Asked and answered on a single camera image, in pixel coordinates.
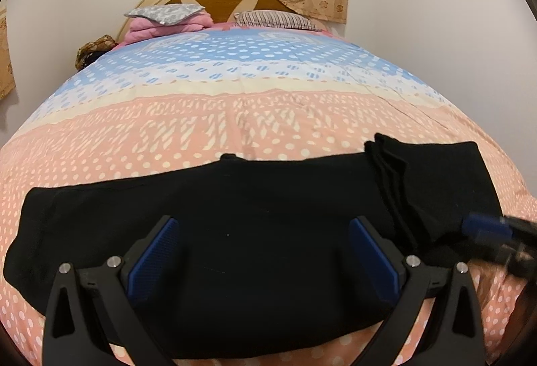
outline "folded black clothing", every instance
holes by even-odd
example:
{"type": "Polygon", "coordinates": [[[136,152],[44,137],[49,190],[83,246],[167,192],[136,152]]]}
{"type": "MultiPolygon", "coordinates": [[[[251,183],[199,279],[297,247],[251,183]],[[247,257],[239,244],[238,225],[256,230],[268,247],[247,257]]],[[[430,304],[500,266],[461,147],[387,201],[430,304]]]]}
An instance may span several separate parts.
{"type": "Polygon", "coordinates": [[[172,358],[316,346],[389,312],[348,242],[359,215],[397,239],[363,153],[303,161],[225,154],[163,174],[34,188],[5,279],[44,314],[61,263],[87,268],[124,255],[162,215],[182,223],[180,258],[136,312],[172,358]]]}
{"type": "Polygon", "coordinates": [[[441,245],[461,260],[479,254],[460,235],[462,219],[470,212],[501,216],[501,207],[475,142],[414,145],[376,134],[365,152],[406,252],[430,251],[436,264],[440,254],[446,258],[441,245]]]}

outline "metal screw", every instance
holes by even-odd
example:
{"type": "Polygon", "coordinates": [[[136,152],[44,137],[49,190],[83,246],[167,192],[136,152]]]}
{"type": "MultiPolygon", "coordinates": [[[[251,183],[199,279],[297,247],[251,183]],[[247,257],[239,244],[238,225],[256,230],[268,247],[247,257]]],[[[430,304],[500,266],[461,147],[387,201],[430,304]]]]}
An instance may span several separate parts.
{"type": "Polygon", "coordinates": [[[417,268],[420,264],[422,264],[422,261],[417,255],[409,255],[406,258],[406,264],[411,268],[417,268]]]}
{"type": "Polygon", "coordinates": [[[70,270],[71,270],[71,265],[69,263],[60,264],[60,269],[58,269],[58,271],[60,271],[60,274],[66,274],[70,270]]]}
{"type": "Polygon", "coordinates": [[[461,272],[461,274],[465,274],[466,272],[468,272],[468,265],[461,261],[457,263],[456,268],[459,272],[461,272]]]}
{"type": "Polygon", "coordinates": [[[121,264],[121,257],[118,257],[117,255],[109,258],[106,261],[106,266],[108,266],[109,268],[117,268],[117,266],[119,266],[120,264],[121,264]]]}

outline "blue gripper pad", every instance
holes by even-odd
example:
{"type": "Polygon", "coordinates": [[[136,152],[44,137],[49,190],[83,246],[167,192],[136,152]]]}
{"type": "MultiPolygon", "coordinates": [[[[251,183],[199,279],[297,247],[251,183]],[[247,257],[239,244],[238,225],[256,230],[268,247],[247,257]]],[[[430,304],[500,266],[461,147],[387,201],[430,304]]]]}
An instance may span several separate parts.
{"type": "Polygon", "coordinates": [[[392,242],[383,239],[364,217],[351,220],[348,234],[354,253],[379,299],[395,306],[406,281],[403,254],[392,242]]]}
{"type": "Polygon", "coordinates": [[[462,221],[461,231],[463,235],[474,240],[491,238],[509,241],[513,238],[513,230],[507,223],[502,223],[498,217],[479,213],[466,216],[462,221]]]}
{"type": "Polygon", "coordinates": [[[125,254],[121,281],[132,306],[147,301],[162,275],[166,262],[179,248],[179,222],[162,217],[151,232],[137,240],[125,254]]]}

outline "striped pattern on bedspread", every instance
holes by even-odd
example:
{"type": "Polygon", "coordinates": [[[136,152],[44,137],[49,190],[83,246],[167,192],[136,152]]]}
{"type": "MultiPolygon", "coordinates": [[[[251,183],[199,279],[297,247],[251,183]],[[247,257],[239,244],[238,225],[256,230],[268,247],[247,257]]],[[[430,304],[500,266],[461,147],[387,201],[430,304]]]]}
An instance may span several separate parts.
{"type": "MultiPolygon", "coordinates": [[[[476,141],[504,212],[537,218],[536,200],[500,147],[407,71],[326,33],[227,30],[112,51],[34,112],[0,151],[2,264],[31,187],[156,174],[209,163],[224,152],[258,160],[359,152],[377,131],[410,143],[476,141]]],[[[492,265],[471,267],[493,359],[524,284],[492,265]]],[[[17,347],[40,365],[43,317],[4,278],[0,307],[17,347]]],[[[412,355],[430,309],[427,301],[396,364],[412,355]]],[[[181,364],[344,366],[377,328],[311,349],[181,364]]],[[[130,362],[123,348],[114,351],[130,362]]]]}

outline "gray patterned pillow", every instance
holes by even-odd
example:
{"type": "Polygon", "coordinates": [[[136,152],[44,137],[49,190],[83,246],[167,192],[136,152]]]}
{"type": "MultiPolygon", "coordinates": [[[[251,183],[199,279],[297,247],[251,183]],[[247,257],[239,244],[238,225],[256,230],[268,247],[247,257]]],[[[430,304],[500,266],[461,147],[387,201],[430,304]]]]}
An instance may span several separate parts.
{"type": "Polygon", "coordinates": [[[280,10],[250,10],[236,13],[236,24],[245,27],[273,27],[292,28],[295,30],[311,30],[318,32],[319,29],[303,16],[296,13],[280,10]]]}
{"type": "Polygon", "coordinates": [[[127,18],[146,18],[162,25],[177,25],[183,19],[203,9],[205,7],[199,4],[165,4],[162,6],[139,7],[125,13],[125,16],[127,18]]]}

